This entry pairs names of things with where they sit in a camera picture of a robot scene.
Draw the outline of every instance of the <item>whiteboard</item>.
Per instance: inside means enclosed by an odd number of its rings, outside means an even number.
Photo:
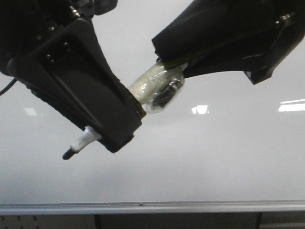
[[[122,83],[129,86],[155,63],[151,39],[190,2],[120,0],[94,18]],[[304,59],[303,42],[256,86],[242,72],[187,79],[175,101],[146,116],[121,151],[114,155],[96,142],[69,161],[61,156],[81,130],[17,83],[0,97],[0,213],[93,203],[110,212],[145,203],[176,203],[172,211],[181,203],[189,206],[184,211],[194,203],[201,203],[198,211],[207,210],[205,203],[305,209]],[[0,86],[10,80],[1,76]]]

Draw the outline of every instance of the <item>transparent plastic wrap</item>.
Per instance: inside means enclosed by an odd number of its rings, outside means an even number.
[[[144,105],[146,112],[162,111],[180,92],[184,85],[183,70],[187,64],[168,69],[157,62],[140,76],[128,89]]]

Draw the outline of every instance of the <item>cable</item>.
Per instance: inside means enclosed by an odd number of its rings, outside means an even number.
[[[0,91],[0,96],[6,93],[15,83],[17,82],[16,79],[13,79],[5,88]]]

